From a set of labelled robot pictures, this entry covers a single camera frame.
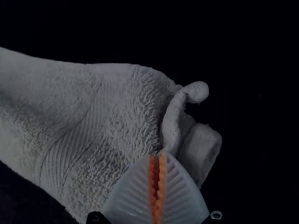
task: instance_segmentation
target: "white towel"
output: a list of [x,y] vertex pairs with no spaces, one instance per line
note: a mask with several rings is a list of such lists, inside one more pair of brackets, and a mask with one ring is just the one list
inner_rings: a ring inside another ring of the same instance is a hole
[[85,223],[137,158],[166,148],[201,186],[221,136],[184,113],[182,88],[131,64],[78,64],[0,48],[0,160]]

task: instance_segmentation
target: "black background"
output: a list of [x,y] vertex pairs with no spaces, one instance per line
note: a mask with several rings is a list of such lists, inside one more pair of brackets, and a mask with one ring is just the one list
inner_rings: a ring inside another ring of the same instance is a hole
[[[276,144],[273,111],[280,106],[275,105],[278,94],[273,101],[269,93],[273,77],[282,75],[278,46],[269,34],[272,18],[242,16],[243,10],[218,14],[221,6],[195,12],[189,6],[175,11],[174,17],[163,10],[157,15],[114,8],[2,1],[0,46],[66,62],[139,64],[181,85],[206,82],[208,99],[187,105],[186,111],[223,137],[221,153],[201,189],[209,210],[223,213],[218,223],[267,222],[277,210],[288,216],[285,208],[294,207],[285,200],[285,163],[274,158],[276,149],[270,146]],[[287,191],[295,192],[297,184]],[[2,163],[1,219],[76,223],[58,202]]]

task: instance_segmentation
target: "orange rubber pad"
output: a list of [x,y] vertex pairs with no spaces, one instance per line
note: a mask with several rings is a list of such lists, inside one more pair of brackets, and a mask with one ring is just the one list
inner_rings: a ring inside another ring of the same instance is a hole
[[160,224],[162,218],[164,191],[166,179],[166,156],[162,153],[159,158],[150,157],[149,182],[150,204],[152,208],[153,224]]

